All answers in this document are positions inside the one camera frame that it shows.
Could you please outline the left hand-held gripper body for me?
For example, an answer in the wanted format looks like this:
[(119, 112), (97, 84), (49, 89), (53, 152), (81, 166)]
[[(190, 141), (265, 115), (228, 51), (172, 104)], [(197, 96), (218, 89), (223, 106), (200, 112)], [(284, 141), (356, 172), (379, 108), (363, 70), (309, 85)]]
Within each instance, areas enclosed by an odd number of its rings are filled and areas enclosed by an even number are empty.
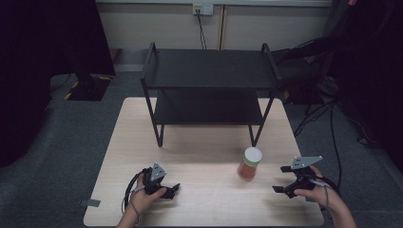
[(162, 188), (161, 182), (167, 172), (157, 163), (154, 162), (152, 167), (145, 170), (143, 184), (145, 192), (152, 195)]

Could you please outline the white wall socket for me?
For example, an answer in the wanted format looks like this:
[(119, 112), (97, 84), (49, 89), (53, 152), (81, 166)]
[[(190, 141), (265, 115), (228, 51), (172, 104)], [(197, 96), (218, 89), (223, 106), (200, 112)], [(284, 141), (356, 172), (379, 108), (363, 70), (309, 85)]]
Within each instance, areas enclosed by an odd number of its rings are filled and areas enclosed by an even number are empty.
[(213, 4), (193, 4), (192, 13), (194, 15), (213, 15), (214, 5)]

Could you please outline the black office chair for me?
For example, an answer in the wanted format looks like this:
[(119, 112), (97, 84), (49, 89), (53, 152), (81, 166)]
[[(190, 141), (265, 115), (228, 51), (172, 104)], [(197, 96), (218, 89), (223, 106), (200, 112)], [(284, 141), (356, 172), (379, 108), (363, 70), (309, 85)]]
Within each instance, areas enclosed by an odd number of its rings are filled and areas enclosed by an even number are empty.
[(315, 102), (314, 85), (319, 79), (320, 62), (337, 46), (335, 37), (324, 37), (272, 52), (281, 77), (279, 88), (286, 102), (306, 105)]

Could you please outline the person's right hand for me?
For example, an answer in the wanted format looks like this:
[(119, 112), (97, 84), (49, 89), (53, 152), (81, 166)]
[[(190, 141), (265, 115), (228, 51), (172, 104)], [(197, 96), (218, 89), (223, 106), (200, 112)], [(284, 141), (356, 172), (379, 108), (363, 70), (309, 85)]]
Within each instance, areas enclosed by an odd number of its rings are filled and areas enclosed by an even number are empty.
[(313, 190), (296, 189), (294, 194), (314, 200), (329, 211), (335, 208), (336, 201), (338, 200), (338, 193), (329, 184), (324, 182), (316, 185)]

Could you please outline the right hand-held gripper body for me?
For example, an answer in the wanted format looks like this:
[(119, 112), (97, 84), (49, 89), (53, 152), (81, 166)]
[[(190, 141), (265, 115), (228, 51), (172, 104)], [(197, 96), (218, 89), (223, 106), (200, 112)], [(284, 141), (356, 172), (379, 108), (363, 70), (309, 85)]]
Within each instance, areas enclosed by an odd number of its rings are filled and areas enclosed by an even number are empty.
[(292, 164), (289, 165), (293, 169), (296, 181), (284, 187), (285, 195), (290, 199), (295, 196), (296, 189), (313, 190), (316, 186), (316, 173), (312, 170), (311, 165), (322, 160), (321, 156), (314, 157), (294, 157)]

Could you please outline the dark curtain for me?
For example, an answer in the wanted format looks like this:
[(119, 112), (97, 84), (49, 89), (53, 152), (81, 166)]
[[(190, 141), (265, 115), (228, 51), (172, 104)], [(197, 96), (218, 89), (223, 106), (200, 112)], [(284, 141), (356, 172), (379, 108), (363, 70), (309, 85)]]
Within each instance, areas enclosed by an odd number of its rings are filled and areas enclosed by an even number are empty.
[(331, 73), (403, 173), (403, 0), (357, 0)]
[(115, 73), (96, 0), (0, 0), (0, 168), (26, 154), (50, 79)]

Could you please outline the black two-tier metal shelf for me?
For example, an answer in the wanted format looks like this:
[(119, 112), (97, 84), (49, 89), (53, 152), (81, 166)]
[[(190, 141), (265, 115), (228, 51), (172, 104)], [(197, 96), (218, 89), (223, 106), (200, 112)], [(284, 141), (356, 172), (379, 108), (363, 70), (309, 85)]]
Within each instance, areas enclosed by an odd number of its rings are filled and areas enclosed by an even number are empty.
[(246, 125), (256, 145), (282, 81), (270, 48), (159, 49), (141, 84), (158, 145), (166, 125)]

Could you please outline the black stand base striped tape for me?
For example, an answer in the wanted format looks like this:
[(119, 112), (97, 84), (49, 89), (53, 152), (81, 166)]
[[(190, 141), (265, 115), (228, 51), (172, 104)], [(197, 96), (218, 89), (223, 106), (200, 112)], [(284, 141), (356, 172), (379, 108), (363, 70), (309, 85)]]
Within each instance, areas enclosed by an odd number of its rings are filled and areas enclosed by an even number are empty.
[(100, 102), (112, 78), (109, 76), (90, 76), (88, 82), (76, 81), (65, 96), (68, 101)]

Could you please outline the person's left hand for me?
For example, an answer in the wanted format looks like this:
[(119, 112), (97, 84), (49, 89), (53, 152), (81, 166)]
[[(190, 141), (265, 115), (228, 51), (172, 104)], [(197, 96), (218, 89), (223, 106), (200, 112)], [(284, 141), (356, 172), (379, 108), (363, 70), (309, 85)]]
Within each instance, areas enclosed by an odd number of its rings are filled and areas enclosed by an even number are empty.
[(125, 213), (132, 219), (138, 219), (140, 215), (151, 208), (152, 204), (166, 192), (166, 188), (159, 189), (152, 195), (148, 195), (144, 189), (137, 191), (131, 196), (130, 204), (126, 207)]

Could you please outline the orange jar with white lid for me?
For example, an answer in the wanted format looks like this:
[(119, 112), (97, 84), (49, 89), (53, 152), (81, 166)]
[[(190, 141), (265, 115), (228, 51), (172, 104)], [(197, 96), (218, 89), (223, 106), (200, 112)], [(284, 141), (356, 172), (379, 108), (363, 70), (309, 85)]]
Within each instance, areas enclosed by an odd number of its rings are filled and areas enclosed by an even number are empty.
[(245, 181), (252, 180), (257, 172), (257, 167), (262, 159), (261, 151), (256, 147), (248, 147), (243, 153), (242, 161), (238, 168), (238, 175)]

